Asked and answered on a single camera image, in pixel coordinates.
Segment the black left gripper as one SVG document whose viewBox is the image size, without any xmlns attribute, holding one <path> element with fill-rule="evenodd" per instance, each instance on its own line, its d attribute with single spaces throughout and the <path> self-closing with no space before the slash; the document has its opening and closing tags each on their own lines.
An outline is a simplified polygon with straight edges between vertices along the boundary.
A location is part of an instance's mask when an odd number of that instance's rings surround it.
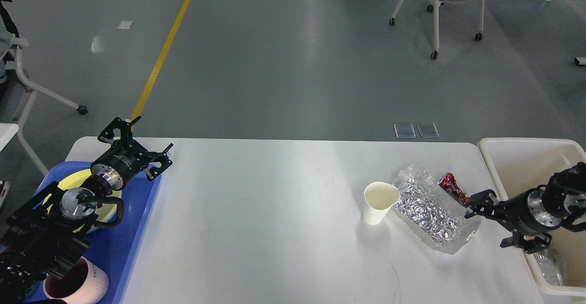
<svg viewBox="0 0 586 304">
<path fill-rule="evenodd" d="M 132 127 L 140 119 L 114 118 L 98 135 L 109 149 L 91 164 L 91 173 L 105 179 L 112 190 L 122 190 L 141 171 L 154 181 L 173 164 L 169 157 L 173 143 L 161 152 L 151 152 L 133 138 Z"/>
</svg>

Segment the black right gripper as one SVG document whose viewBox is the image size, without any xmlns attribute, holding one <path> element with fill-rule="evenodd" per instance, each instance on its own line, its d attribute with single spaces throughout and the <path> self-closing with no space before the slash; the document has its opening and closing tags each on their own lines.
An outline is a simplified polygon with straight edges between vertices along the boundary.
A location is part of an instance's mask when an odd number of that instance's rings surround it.
<svg viewBox="0 0 586 304">
<path fill-rule="evenodd" d="M 503 227 L 511 227 L 510 237 L 502 239 L 500 248 L 514 246 L 526 254 L 535 254 L 548 249 L 553 237 L 548 234 L 561 227 L 562 218 L 545 208 L 544 189 L 530 189 L 508 200 L 499 200 L 494 190 L 483 190 L 467 200 L 467 211 L 463 218 L 482 216 Z"/>
</svg>

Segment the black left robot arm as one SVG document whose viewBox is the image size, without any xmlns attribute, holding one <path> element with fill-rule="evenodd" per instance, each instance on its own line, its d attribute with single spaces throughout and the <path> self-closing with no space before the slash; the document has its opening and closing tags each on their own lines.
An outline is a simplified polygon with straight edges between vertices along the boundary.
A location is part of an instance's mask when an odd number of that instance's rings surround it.
<svg viewBox="0 0 586 304">
<path fill-rule="evenodd" d="M 149 181 L 173 162 L 169 148 L 151 152 L 133 137 L 141 119 L 114 118 L 97 137 L 109 149 L 90 166 L 80 186 L 61 189 L 48 183 L 8 217 L 1 237 L 1 301 L 21 304 L 33 286 L 47 276 L 63 279 L 90 248 L 92 228 L 114 228 L 124 218 L 125 204 L 115 191 L 125 189 L 140 173 Z"/>
</svg>

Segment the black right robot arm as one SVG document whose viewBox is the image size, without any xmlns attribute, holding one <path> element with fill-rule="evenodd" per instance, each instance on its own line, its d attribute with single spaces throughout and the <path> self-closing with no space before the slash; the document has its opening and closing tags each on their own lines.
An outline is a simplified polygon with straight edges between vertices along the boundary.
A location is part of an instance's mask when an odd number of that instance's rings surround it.
<svg viewBox="0 0 586 304">
<path fill-rule="evenodd" d="M 548 249 L 550 232 L 564 228 L 584 232 L 586 177 L 585 163 L 579 162 L 554 173 L 545 185 L 538 185 L 513 198 L 501 201 L 493 190 L 473 194 L 467 200 L 465 218 L 482 216 L 499 223 L 511 236 L 500 242 L 501 248 L 514 246 L 526 254 Z"/>
</svg>

